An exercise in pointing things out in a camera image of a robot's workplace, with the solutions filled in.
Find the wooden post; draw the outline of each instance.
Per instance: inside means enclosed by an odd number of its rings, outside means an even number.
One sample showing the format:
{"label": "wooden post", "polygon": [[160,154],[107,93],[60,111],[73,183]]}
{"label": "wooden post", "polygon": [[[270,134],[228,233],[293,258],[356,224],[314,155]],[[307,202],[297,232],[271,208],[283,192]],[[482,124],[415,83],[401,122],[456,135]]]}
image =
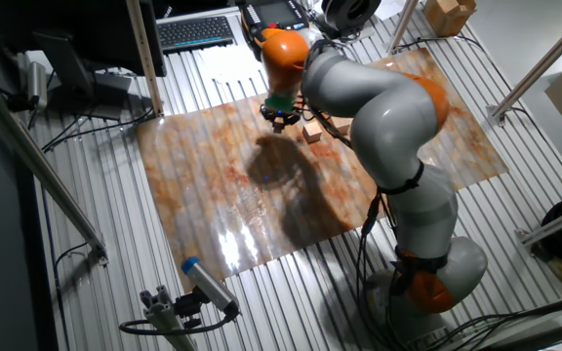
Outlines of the wooden post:
{"label": "wooden post", "polygon": [[157,88],[157,77],[155,76],[151,50],[146,40],[146,30],[144,29],[140,0],[127,0],[127,10],[129,11],[129,18],[134,28],[134,35],[136,36],[136,44],[138,44],[138,53],[142,61],[146,85],[151,93],[153,112],[155,112],[155,116],[161,117],[164,115],[164,108],[162,107],[162,100],[160,99],[160,91]]}

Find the cardboard box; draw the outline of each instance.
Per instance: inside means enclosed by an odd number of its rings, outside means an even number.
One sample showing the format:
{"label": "cardboard box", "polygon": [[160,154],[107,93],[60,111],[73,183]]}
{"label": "cardboard box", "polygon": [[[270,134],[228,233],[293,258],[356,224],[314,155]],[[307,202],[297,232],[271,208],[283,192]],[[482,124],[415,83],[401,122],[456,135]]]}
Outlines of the cardboard box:
{"label": "cardboard box", "polygon": [[476,11],[474,0],[427,0],[424,14],[438,37],[459,34]]}

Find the metal rod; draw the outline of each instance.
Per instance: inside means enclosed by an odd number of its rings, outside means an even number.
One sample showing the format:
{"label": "metal rod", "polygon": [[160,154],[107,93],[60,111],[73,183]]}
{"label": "metal rod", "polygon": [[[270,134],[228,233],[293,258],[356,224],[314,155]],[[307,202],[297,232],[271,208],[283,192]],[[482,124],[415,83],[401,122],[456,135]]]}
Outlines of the metal rod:
{"label": "metal rod", "polygon": [[562,55],[562,37],[530,72],[513,88],[504,100],[492,111],[492,117],[502,116]]}
{"label": "metal rod", "polygon": [[527,235],[524,240],[522,240],[522,245],[524,247],[529,247],[535,244],[537,241],[550,236],[557,231],[562,229],[562,215],[552,222],[548,223],[547,225],[534,230],[531,234]]}
{"label": "metal rod", "polygon": [[396,23],[394,35],[391,37],[391,40],[387,45],[388,54],[391,54],[392,50],[398,48],[398,44],[400,44],[400,40],[402,39],[403,34],[405,34],[405,30],[407,30],[407,26],[409,26],[409,22],[411,21],[411,17],[414,15],[414,11],[418,6],[419,1],[420,0],[407,0],[407,2],[405,2],[405,7],[400,13],[400,20]]}
{"label": "metal rod", "polygon": [[58,174],[51,168],[27,128],[8,111],[1,97],[0,130],[93,250],[97,251],[99,257],[106,257],[103,240],[77,205],[75,199],[66,190]]}
{"label": "metal rod", "polygon": [[142,62],[142,70],[146,85],[151,94],[151,103],[153,104],[153,112],[157,117],[164,115],[164,107],[160,99],[160,90],[157,87],[157,77],[155,76],[155,66],[151,57],[151,50],[146,40],[146,30],[144,29],[144,19],[142,18],[140,0],[126,0],[129,18],[132,21],[132,28],[136,36],[136,44],[138,45],[138,53]]}

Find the black device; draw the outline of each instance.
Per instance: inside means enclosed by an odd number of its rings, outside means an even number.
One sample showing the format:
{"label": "black device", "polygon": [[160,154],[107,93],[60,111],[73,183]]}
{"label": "black device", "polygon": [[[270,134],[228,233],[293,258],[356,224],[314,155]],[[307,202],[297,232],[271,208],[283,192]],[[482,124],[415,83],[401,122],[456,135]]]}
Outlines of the black device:
{"label": "black device", "polygon": [[[165,76],[151,1],[140,0],[140,9],[155,74]],[[61,112],[118,118],[131,79],[95,71],[118,66],[144,74],[125,1],[0,0],[0,40],[15,53],[45,53],[60,81],[48,108]]]}
{"label": "black device", "polygon": [[299,30],[309,27],[309,19],[301,5],[293,0],[275,0],[258,4],[247,4],[240,8],[242,26],[251,46],[261,47],[266,28]]}
{"label": "black device", "polygon": [[161,23],[157,28],[164,53],[233,43],[233,33],[225,16]]}

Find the marble-patterned mat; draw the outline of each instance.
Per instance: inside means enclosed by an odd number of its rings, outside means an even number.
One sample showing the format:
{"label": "marble-patterned mat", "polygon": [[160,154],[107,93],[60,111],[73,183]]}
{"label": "marble-patterned mat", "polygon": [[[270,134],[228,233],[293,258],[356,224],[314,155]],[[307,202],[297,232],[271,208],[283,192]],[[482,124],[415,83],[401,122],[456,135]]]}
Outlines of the marble-patterned mat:
{"label": "marble-patterned mat", "polygon": [[[426,49],[373,62],[441,84],[451,113],[420,152],[457,189],[507,171]],[[225,278],[362,225],[376,191],[351,150],[323,134],[307,144],[302,124],[271,132],[264,96],[140,125],[146,176],[177,265],[198,255]],[[191,289],[187,279],[184,288]]]}

